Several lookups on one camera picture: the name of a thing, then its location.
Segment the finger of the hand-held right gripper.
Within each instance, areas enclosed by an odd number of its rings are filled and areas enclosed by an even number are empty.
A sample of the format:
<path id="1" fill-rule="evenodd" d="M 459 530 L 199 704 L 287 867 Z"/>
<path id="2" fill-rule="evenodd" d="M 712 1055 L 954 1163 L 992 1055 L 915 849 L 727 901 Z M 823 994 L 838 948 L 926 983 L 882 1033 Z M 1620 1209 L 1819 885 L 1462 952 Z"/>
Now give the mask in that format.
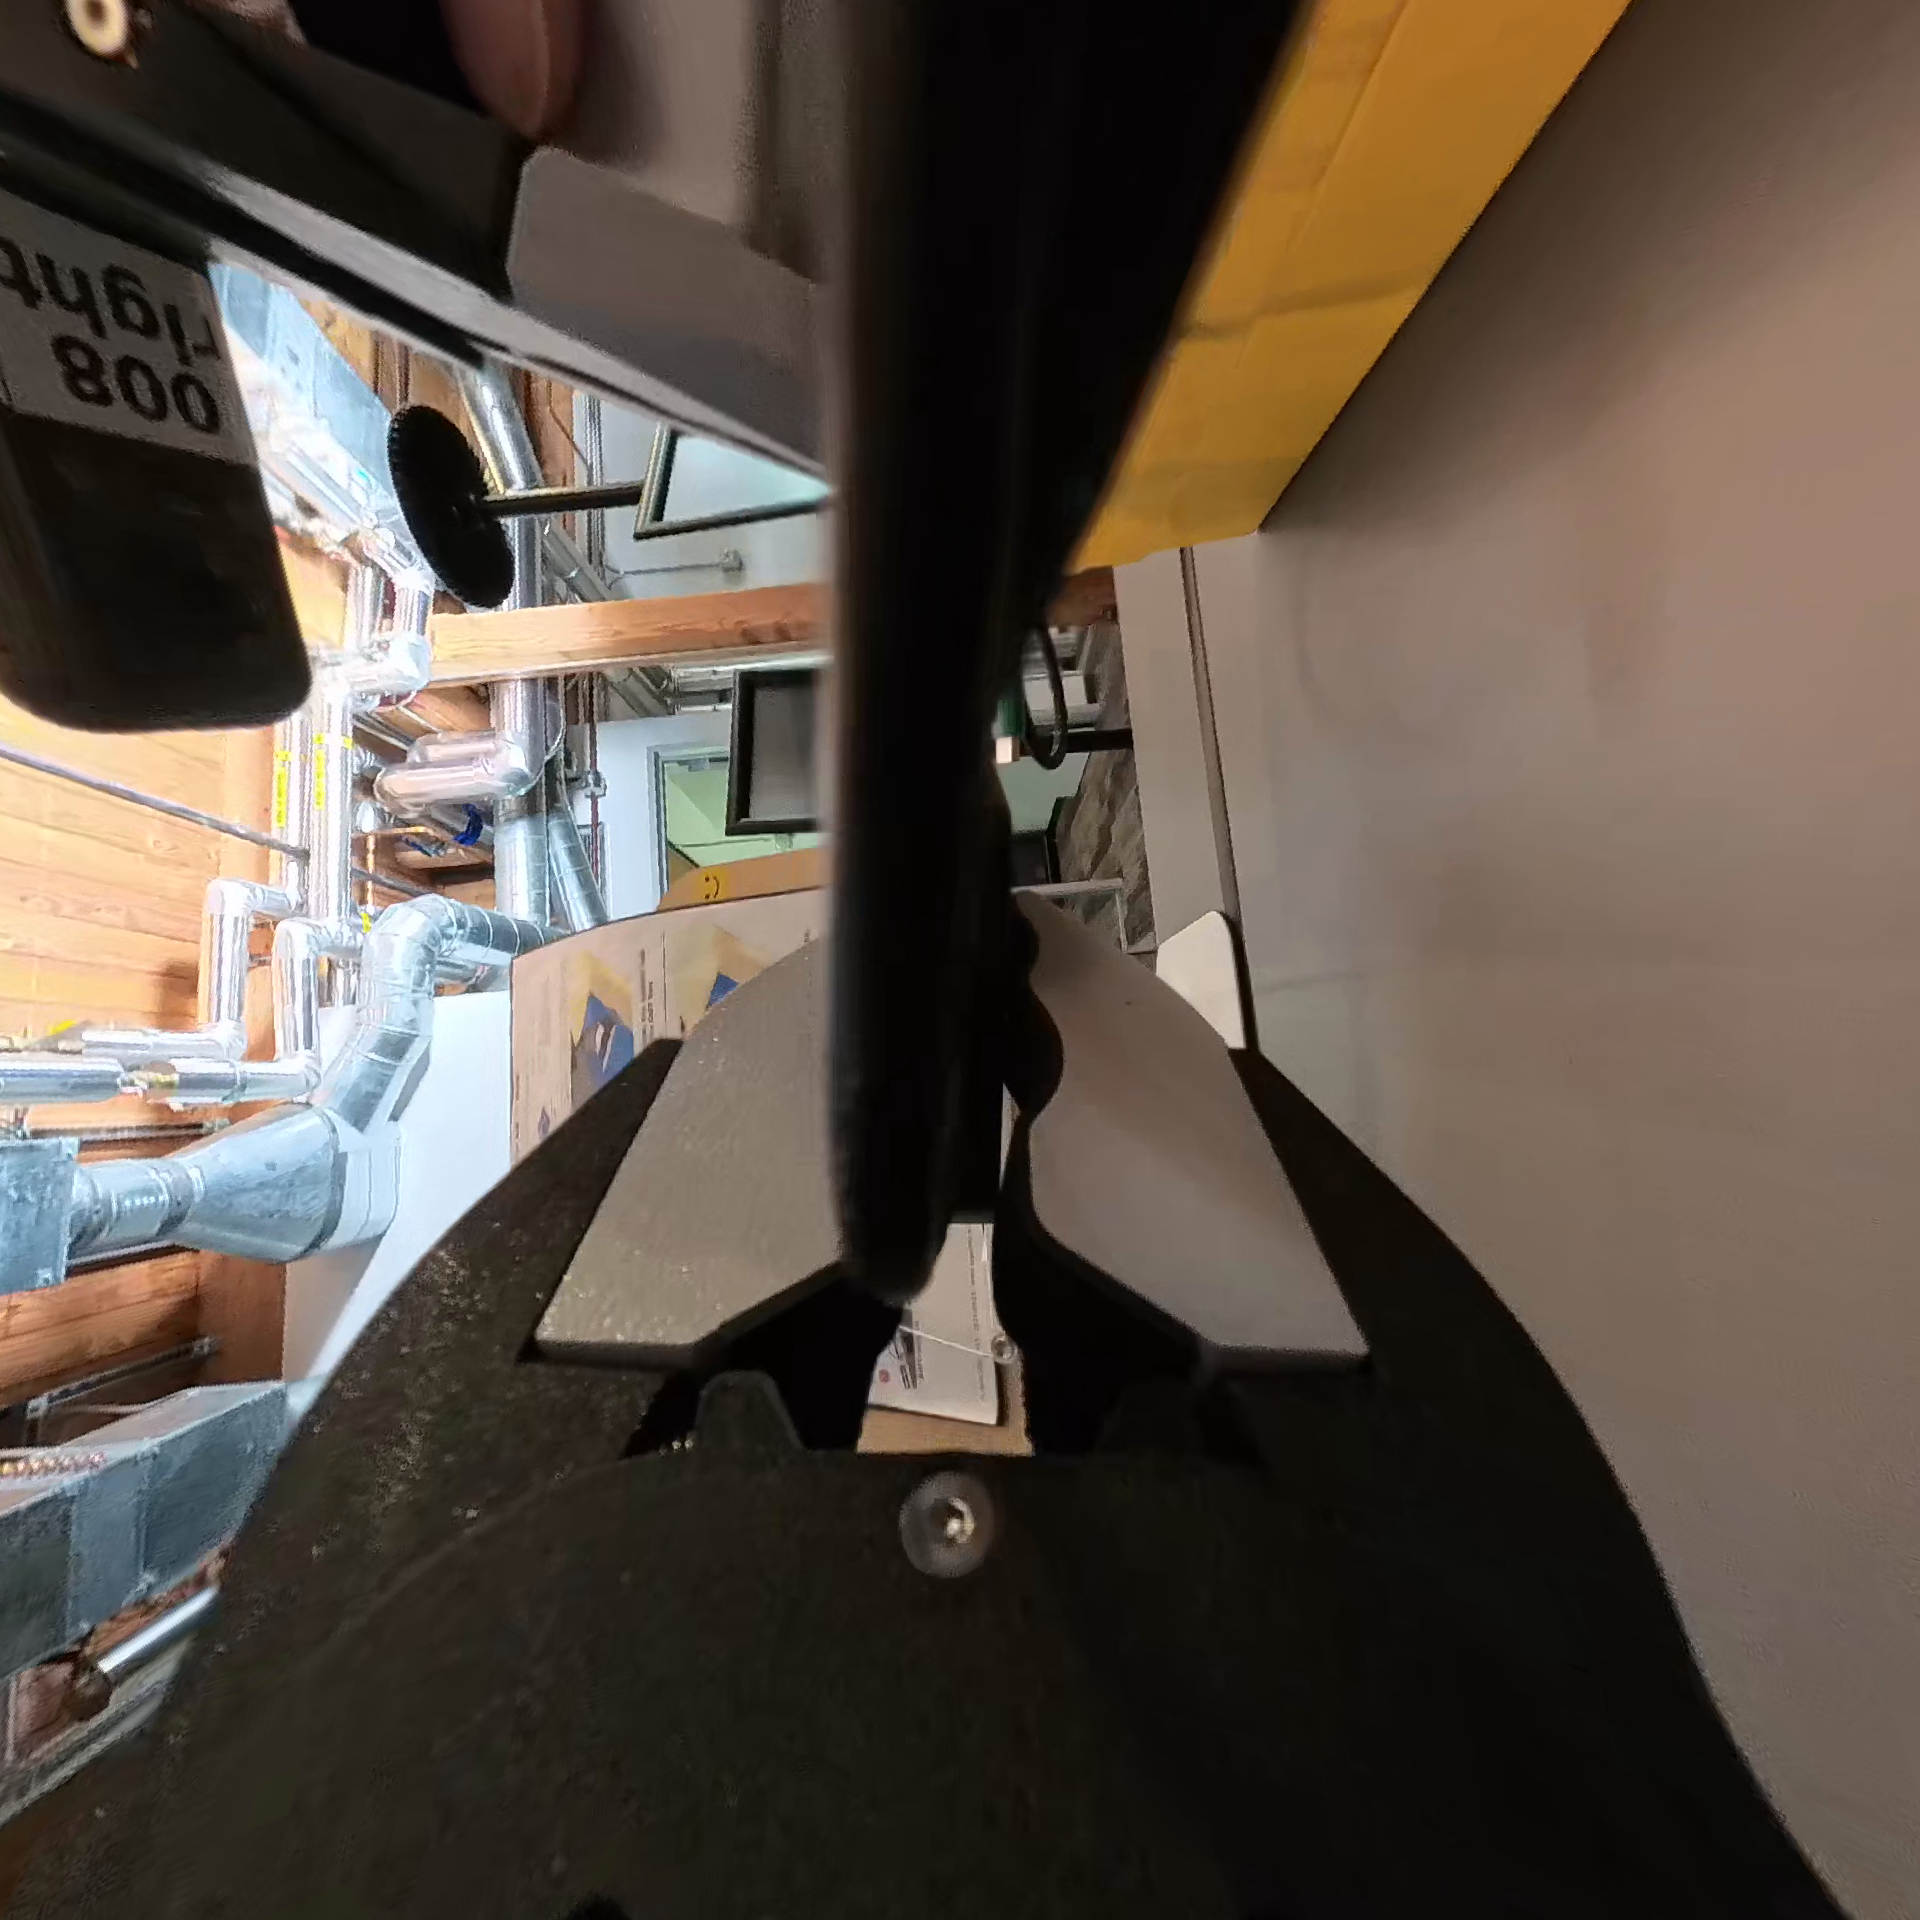
<path id="1" fill-rule="evenodd" d="M 988 970 L 992 721 L 1130 436 L 1301 4 L 836 4 L 830 1151 L 927 1277 Z"/>
<path id="2" fill-rule="evenodd" d="M 605 399 L 820 473 L 820 285 L 846 68 L 835 4 L 575 4 L 578 65 L 518 176 L 508 277 Z"/>

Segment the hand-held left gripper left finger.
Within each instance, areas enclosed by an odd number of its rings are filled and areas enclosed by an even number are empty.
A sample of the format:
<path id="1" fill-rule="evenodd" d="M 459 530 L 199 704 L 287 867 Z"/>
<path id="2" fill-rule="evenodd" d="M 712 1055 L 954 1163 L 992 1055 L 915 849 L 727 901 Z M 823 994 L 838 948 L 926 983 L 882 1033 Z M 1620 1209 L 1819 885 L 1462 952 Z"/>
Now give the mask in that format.
<path id="1" fill-rule="evenodd" d="M 827 948 L 683 1037 L 536 1325 L 541 1357 L 691 1367 L 838 1277 Z"/>

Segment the printed instruction sheet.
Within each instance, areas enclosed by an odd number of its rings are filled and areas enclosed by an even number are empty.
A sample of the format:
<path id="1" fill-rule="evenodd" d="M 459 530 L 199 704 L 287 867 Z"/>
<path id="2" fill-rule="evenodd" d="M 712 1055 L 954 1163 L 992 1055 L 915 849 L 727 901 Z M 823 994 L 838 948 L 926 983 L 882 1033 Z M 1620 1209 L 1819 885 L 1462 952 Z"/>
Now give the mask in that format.
<path id="1" fill-rule="evenodd" d="M 650 1044 L 685 1040 L 725 996 L 826 935 L 826 887 L 757 895 L 567 935 L 512 965 L 512 1163 Z M 1016 1449 L 1013 1347 L 992 1307 L 992 1228 L 963 1213 L 870 1383 L 876 1434 L 996 1428 Z"/>

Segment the yellow plastic bin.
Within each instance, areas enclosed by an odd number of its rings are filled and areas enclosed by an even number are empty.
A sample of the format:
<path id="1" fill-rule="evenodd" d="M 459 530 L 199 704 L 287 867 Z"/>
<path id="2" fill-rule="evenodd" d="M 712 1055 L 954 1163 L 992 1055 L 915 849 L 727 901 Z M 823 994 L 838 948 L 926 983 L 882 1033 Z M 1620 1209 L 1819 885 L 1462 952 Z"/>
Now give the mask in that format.
<path id="1" fill-rule="evenodd" d="M 1077 569 L 1264 521 L 1624 10 L 1304 7 Z"/>

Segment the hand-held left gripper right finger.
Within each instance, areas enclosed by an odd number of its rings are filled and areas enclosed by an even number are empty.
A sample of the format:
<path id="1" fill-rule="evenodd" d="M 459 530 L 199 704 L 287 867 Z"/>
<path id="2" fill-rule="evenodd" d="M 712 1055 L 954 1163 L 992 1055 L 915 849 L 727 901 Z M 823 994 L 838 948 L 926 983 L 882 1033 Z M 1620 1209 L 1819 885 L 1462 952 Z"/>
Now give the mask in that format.
<path id="1" fill-rule="evenodd" d="M 1023 1370 L 1363 1364 L 1234 1050 L 1056 903 L 1013 897 L 1005 928 L 998 1319 Z"/>

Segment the person's right hand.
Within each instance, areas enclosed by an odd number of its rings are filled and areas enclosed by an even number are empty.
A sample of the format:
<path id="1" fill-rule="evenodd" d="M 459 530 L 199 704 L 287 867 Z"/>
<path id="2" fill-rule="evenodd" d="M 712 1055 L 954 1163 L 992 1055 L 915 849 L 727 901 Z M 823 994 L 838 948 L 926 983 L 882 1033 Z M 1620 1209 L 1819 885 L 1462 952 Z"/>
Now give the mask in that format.
<path id="1" fill-rule="evenodd" d="M 560 132 L 586 72 L 586 2 L 436 2 L 452 65 L 485 114 L 533 143 Z"/>

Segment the instruction sheet on stand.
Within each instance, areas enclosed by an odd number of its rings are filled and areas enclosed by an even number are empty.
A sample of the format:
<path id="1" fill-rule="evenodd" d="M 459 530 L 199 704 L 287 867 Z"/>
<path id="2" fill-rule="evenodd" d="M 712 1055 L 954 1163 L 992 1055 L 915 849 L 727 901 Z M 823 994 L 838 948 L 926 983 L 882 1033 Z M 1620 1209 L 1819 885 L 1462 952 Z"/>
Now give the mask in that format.
<path id="1" fill-rule="evenodd" d="M 656 913 L 814 895 L 820 892 L 830 877 L 832 861 L 826 849 L 800 849 L 774 855 L 712 861 L 672 877 Z"/>

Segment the silver ventilation duct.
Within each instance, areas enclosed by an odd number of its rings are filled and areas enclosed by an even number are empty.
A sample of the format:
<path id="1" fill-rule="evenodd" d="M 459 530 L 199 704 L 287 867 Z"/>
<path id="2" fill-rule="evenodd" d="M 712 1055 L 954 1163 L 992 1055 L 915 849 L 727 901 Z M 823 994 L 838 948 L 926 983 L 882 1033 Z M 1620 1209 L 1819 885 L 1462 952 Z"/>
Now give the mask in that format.
<path id="1" fill-rule="evenodd" d="M 477 451 L 487 481 L 498 490 L 541 487 L 544 471 L 512 376 L 485 361 L 455 368 L 452 386 L 467 417 L 467 424 L 452 424 Z M 550 609 L 547 524 L 539 527 L 541 586 L 518 592 L 523 607 L 500 613 Z M 607 924 L 607 903 L 573 820 L 562 745 L 567 732 L 552 703 L 555 693 L 541 673 L 498 680 L 487 698 L 490 721 L 482 730 L 423 735 L 376 777 L 375 795 L 386 811 L 410 820 L 490 809 L 496 911 L 517 922 L 588 930 Z"/>
<path id="2" fill-rule="evenodd" d="M 67 1139 L 5 1141 L 5 1292 L 59 1285 L 74 1260 L 146 1244 L 287 1264 L 382 1237 L 439 988 L 508 970 L 555 937 L 475 903 L 404 899 L 363 939 L 351 1025 L 300 1099 L 158 1160 L 87 1167 Z"/>

